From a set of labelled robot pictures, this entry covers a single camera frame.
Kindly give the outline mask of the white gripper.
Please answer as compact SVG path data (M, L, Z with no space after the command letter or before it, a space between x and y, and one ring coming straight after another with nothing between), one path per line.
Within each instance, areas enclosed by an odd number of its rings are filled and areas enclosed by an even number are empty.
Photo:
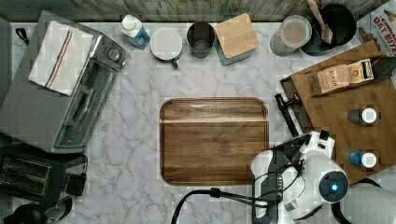
M274 150L282 151L290 161L301 159L310 151L322 153L331 159L334 145L335 141L327 131L312 131L292 137L274 147Z

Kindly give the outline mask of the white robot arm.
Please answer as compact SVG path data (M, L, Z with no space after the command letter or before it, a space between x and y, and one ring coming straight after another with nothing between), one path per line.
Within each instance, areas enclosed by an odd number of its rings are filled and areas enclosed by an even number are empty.
M294 224L345 198L346 172L332 160L326 131L302 134L258 154L252 173L252 224Z

